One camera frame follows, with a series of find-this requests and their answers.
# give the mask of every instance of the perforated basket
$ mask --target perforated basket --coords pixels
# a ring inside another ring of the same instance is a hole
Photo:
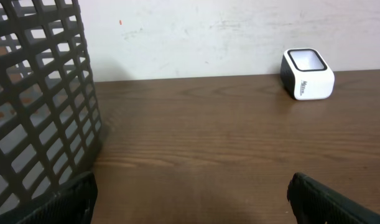
[[[100,127],[77,0],[0,0],[0,214],[88,169]]]

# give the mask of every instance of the small white box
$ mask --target small white box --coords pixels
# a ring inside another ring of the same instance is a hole
[[[281,62],[281,80],[296,100],[328,98],[335,76],[321,55],[314,49],[289,49]]]

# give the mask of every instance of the logo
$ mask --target logo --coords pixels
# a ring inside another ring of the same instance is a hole
[[[304,89],[306,89],[307,81],[303,81],[300,84],[300,95],[302,96],[304,94]]]

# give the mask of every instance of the wooden table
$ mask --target wooden table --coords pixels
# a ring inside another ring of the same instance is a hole
[[[277,75],[97,83],[107,134],[93,224],[296,223],[302,171],[380,213],[380,70],[336,72],[326,100]]]

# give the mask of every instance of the white wall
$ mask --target white wall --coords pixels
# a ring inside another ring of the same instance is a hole
[[[79,2],[95,81],[277,73],[294,47],[380,68],[380,0]]]

